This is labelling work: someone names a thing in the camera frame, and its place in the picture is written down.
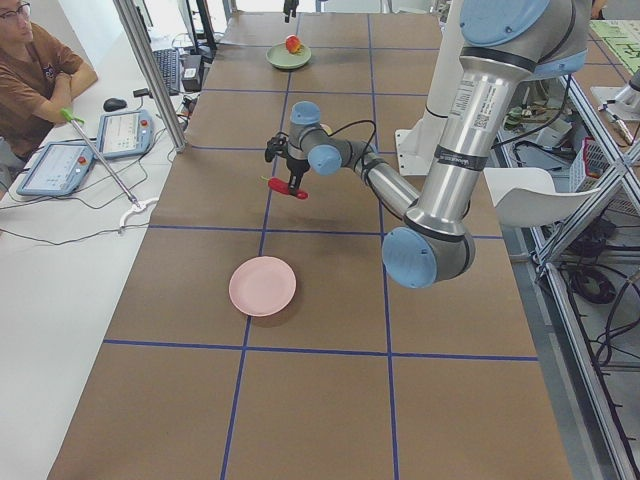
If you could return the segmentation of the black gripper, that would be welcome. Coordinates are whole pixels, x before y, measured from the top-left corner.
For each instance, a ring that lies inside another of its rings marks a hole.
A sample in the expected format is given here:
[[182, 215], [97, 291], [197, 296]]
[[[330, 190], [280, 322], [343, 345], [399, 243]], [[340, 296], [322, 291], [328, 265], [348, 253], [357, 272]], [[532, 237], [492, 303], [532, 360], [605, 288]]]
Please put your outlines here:
[[[283, 4], [284, 21], [288, 23], [291, 18], [292, 1], [285, 0]], [[310, 165], [306, 158], [298, 159], [292, 156], [290, 153], [285, 155], [286, 167], [290, 172], [288, 181], [288, 192], [290, 195], [297, 195], [298, 188], [301, 185], [302, 179], [306, 172], [309, 171]]]

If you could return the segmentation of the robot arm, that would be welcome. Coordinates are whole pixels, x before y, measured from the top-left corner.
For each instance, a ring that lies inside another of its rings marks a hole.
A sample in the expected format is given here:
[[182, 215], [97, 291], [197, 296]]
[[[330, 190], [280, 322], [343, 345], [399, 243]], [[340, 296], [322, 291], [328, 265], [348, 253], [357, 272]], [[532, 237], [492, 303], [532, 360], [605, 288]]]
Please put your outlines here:
[[296, 192], [303, 175], [357, 173], [402, 226], [382, 245], [389, 276], [424, 288], [469, 269], [475, 245], [463, 224], [480, 173], [518, 85], [578, 71], [586, 60], [588, 1], [458, 1], [446, 30], [460, 32], [462, 68], [423, 187], [416, 190], [366, 142], [339, 139], [319, 107], [296, 103], [282, 144]]

